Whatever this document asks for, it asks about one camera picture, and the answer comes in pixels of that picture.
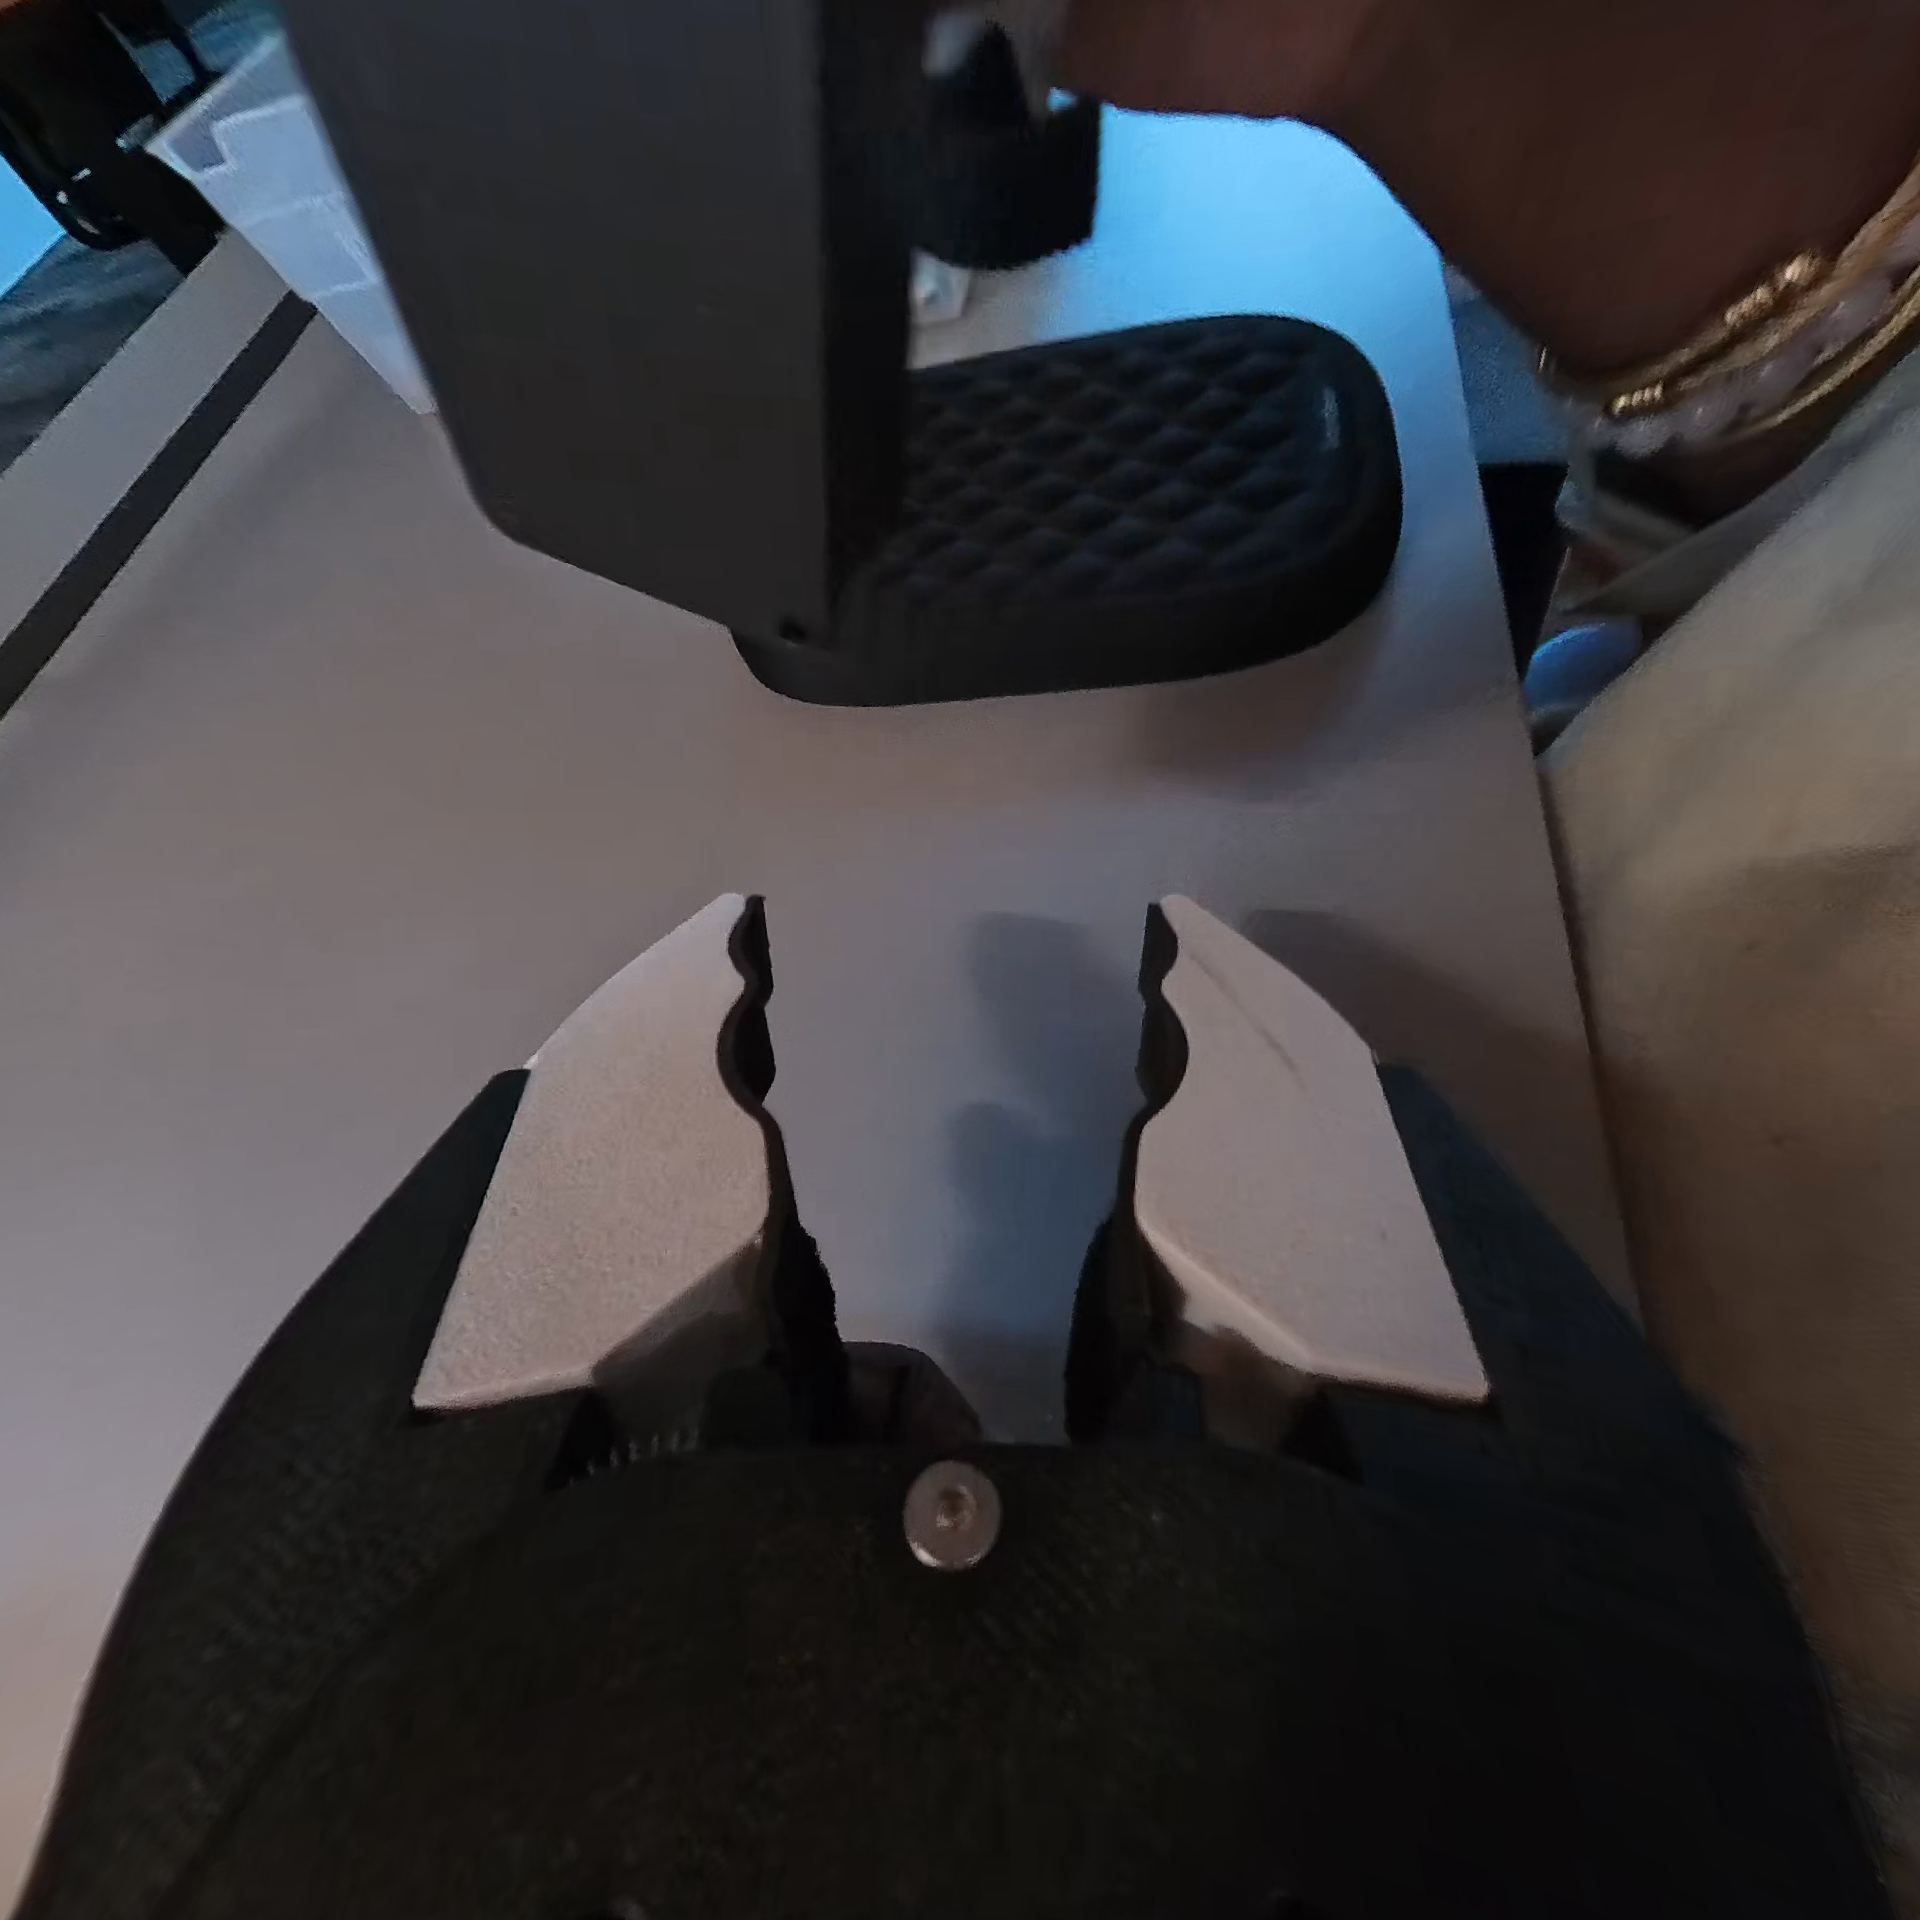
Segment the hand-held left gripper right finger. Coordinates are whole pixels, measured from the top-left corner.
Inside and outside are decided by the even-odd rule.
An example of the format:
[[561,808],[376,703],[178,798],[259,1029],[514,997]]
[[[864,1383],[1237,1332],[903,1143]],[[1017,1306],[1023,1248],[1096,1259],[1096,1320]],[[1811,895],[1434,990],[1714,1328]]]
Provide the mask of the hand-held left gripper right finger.
[[1149,905],[1139,1118],[1072,1298],[1066,1429],[1314,1452],[1333,1399],[1486,1414],[1370,1039],[1189,895]]

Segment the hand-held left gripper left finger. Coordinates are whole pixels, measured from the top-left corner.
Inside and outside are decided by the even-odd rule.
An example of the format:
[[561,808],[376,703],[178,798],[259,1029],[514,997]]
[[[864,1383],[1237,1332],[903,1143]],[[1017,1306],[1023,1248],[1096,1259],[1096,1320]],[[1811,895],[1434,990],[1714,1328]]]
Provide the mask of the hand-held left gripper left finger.
[[417,1414],[594,1392],[670,1447],[740,1392],[776,1432],[848,1432],[833,1286],[766,1107],[768,997],[766,900],[723,893],[533,1050]]

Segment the clear plastic bin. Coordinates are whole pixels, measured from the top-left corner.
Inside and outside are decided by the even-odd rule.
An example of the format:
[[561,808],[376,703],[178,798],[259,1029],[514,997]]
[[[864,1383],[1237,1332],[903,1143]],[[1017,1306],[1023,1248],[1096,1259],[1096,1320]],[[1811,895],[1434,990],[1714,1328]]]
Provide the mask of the clear plastic bin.
[[285,31],[270,26],[144,152],[414,409],[433,397]]

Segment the person's right hand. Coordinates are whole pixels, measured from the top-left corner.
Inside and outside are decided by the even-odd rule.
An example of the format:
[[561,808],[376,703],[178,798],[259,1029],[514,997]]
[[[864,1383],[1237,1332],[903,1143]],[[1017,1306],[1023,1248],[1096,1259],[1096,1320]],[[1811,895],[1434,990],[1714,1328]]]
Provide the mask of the person's right hand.
[[1690,344],[1918,163],[1918,2],[1072,2],[1055,74],[1333,135],[1568,373]]

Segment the black office chair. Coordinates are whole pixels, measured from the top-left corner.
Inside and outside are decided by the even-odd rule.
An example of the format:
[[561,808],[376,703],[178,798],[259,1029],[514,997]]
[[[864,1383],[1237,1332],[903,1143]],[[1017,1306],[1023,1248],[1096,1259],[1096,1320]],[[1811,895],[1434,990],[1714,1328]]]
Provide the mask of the black office chair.
[[2,163],[91,250],[215,247],[223,220],[144,148],[209,82],[164,2],[2,2]]

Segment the black quilted wrist rest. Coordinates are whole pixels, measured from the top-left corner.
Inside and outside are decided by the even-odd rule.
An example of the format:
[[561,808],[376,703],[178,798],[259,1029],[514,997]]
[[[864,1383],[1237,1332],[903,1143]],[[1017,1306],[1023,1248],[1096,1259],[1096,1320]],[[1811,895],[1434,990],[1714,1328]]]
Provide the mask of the black quilted wrist rest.
[[911,374],[905,491],[828,637],[740,637],[805,707],[1229,675],[1357,620],[1404,540],[1386,387],[1340,332],[1219,313]]

